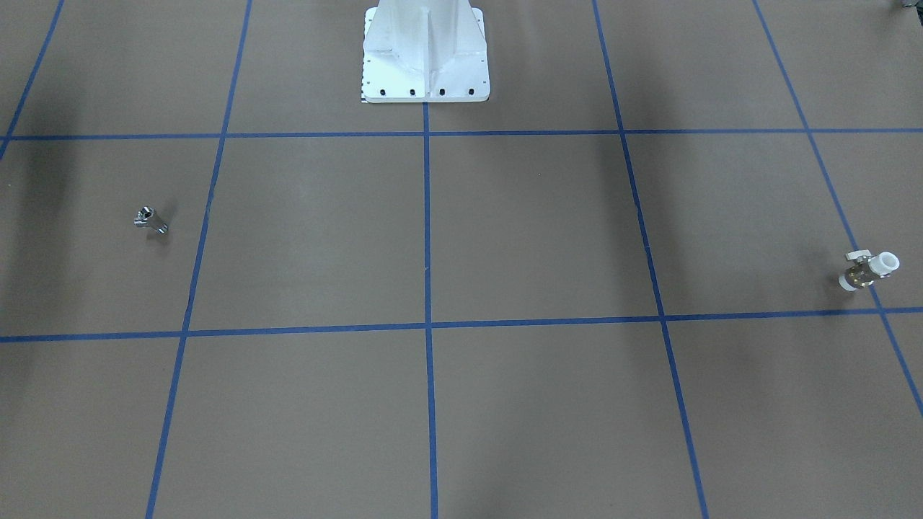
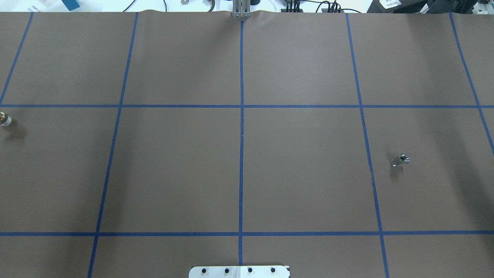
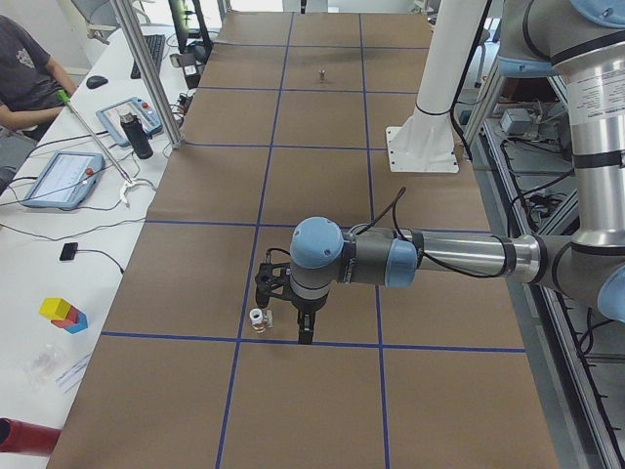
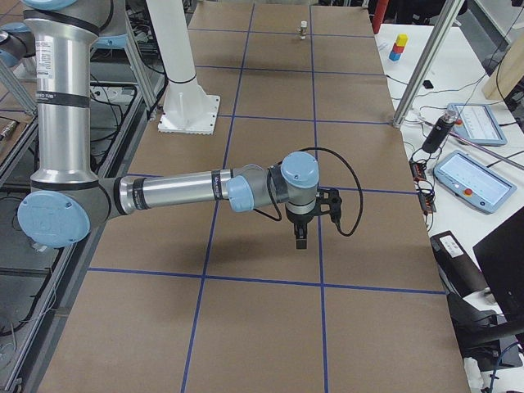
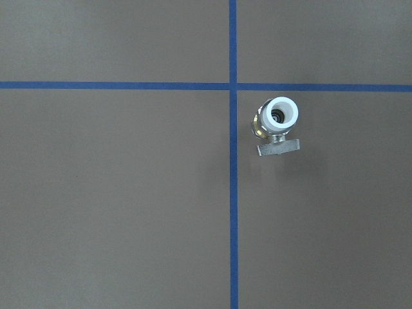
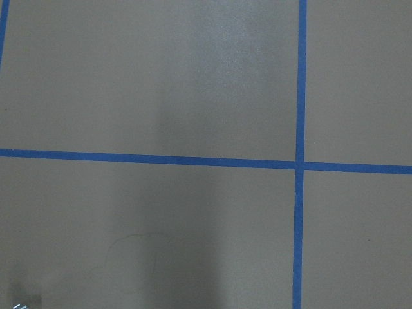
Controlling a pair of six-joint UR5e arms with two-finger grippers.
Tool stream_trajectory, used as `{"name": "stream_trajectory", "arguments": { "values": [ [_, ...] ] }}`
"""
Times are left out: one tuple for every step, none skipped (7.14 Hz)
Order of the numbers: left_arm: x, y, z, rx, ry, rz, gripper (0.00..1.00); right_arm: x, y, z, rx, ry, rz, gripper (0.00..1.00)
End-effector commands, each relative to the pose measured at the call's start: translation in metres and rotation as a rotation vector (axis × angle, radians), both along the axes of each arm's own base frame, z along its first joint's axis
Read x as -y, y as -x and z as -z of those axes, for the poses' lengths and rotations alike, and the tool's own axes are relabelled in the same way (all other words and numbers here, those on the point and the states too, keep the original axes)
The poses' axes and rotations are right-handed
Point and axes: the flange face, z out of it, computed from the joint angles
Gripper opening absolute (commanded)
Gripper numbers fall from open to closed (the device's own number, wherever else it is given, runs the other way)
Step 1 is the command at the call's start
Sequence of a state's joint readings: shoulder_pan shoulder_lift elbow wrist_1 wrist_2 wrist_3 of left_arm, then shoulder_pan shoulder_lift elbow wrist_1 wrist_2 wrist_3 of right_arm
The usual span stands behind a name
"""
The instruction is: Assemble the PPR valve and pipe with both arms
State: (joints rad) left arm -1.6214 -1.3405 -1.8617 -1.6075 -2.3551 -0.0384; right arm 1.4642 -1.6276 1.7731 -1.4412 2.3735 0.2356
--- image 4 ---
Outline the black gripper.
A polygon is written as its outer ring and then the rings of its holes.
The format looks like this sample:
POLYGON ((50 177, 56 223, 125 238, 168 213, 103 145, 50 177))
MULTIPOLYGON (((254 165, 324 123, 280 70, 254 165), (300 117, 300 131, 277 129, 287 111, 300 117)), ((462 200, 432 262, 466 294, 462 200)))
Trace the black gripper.
POLYGON ((294 225, 294 234, 296 237, 296 248, 307 248, 307 225, 317 215, 317 208, 314 207, 307 213, 295 213, 290 208, 286 207, 286 215, 290 222, 294 225))

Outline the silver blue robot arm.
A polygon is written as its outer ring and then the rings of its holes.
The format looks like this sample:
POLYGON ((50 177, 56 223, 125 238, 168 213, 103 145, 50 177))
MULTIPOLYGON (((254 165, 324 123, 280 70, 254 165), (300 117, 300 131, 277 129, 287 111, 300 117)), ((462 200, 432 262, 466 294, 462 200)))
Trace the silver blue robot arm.
POLYGON ((282 203, 296 245, 318 201, 318 162, 293 152, 262 169, 247 165, 174 177, 100 178, 90 165, 90 52, 102 38, 126 41, 122 1, 28 1, 35 38, 39 167, 17 211, 23 232, 53 248, 83 240, 106 221, 137 210, 226 200, 236 212, 282 203))

